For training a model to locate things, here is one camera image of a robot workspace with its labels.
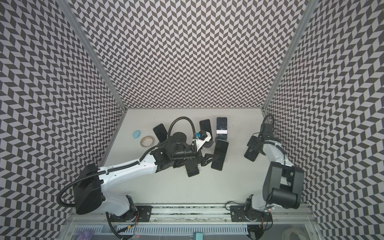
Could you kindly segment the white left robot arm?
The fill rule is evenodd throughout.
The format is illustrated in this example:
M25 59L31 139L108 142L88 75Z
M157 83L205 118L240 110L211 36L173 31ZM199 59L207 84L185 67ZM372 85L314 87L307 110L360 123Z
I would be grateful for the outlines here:
M199 174L199 166L217 160L218 155L202 154L202 148L213 145L210 125L200 122L197 132L188 117L175 119L166 138L145 151L136 160L110 167L87 165L77 180L63 187L56 196L59 206L75 208L76 214L85 215L93 212L106 212L109 221L129 222L139 218L139 210L131 196L113 194L110 189L131 179L155 174L168 168L185 167L187 175Z

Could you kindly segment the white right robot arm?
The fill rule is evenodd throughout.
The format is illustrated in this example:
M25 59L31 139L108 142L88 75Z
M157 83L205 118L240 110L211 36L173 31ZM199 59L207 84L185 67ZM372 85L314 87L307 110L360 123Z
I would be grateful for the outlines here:
M275 118L268 114L263 119L258 136L252 136L247 144L245 158L254 162L259 155L270 162L262 192L246 199L244 211L248 221L270 219L267 209L278 206L298 209L304 188L304 170L288 158L281 141L274 136Z

